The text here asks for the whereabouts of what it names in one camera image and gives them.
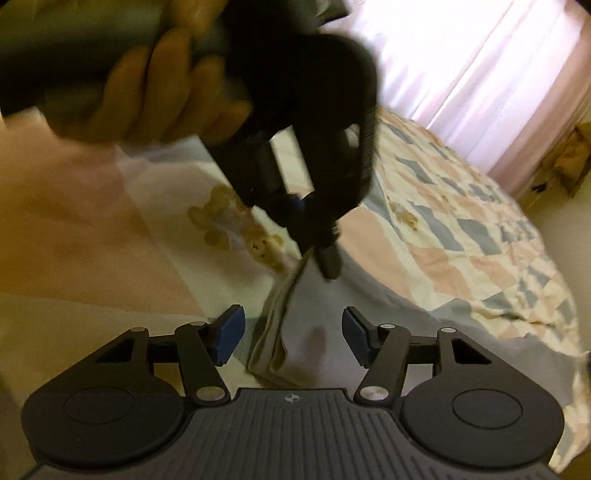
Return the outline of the person's left hand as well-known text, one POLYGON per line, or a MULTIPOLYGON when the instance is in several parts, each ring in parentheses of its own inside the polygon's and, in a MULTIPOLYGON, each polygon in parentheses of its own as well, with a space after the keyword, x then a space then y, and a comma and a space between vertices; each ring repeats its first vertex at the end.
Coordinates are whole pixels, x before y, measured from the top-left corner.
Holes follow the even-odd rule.
POLYGON ((190 43, 204 36, 224 1, 170 1, 176 27, 148 50, 128 51, 111 71, 101 101, 90 112, 44 116, 60 137, 95 144, 145 146, 193 135, 207 145, 228 140, 252 107, 226 90, 221 58, 190 59, 190 43))

